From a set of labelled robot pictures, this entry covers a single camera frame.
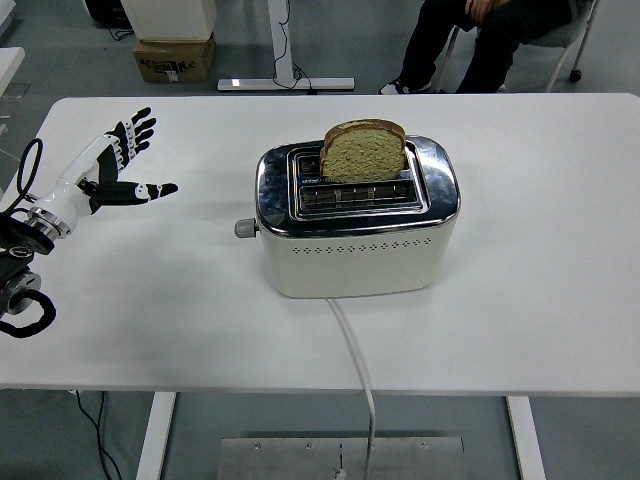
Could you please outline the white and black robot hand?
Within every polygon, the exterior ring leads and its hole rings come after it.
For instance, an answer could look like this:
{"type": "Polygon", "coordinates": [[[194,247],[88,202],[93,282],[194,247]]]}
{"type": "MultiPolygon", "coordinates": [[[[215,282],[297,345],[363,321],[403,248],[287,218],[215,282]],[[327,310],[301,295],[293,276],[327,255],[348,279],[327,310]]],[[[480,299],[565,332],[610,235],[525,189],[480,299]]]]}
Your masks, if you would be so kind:
{"type": "Polygon", "coordinates": [[[103,206],[135,206],[178,191],[173,183],[121,181],[120,174],[150,146],[156,118],[145,107],[97,136],[63,171],[56,188],[28,211],[28,222],[60,237],[103,206]]]}

